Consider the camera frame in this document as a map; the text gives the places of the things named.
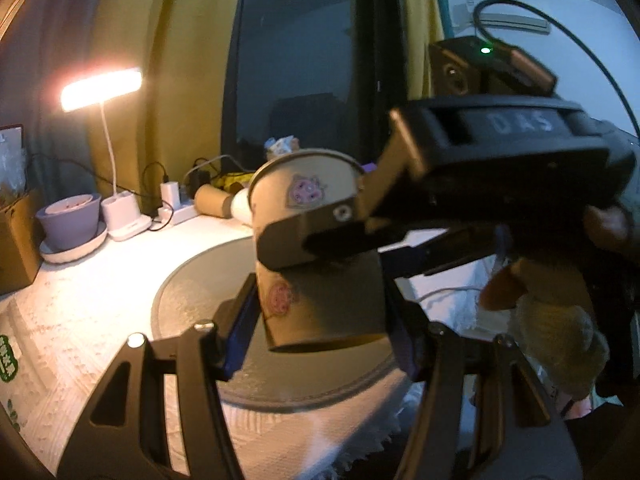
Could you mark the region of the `gloved right hand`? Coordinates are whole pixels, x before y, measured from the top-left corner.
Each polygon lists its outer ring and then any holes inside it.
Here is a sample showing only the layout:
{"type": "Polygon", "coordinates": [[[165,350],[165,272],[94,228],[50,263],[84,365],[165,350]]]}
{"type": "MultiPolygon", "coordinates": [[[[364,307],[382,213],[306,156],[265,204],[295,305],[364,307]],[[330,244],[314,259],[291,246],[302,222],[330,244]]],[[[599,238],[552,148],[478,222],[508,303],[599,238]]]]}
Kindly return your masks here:
{"type": "Polygon", "coordinates": [[[621,200],[589,207],[587,247],[600,260],[590,273],[519,258],[480,293],[487,311],[511,309],[509,332],[573,401],[588,398],[599,378],[616,376],[626,339],[605,333],[605,322],[629,321],[639,307],[639,205],[621,200]]]}

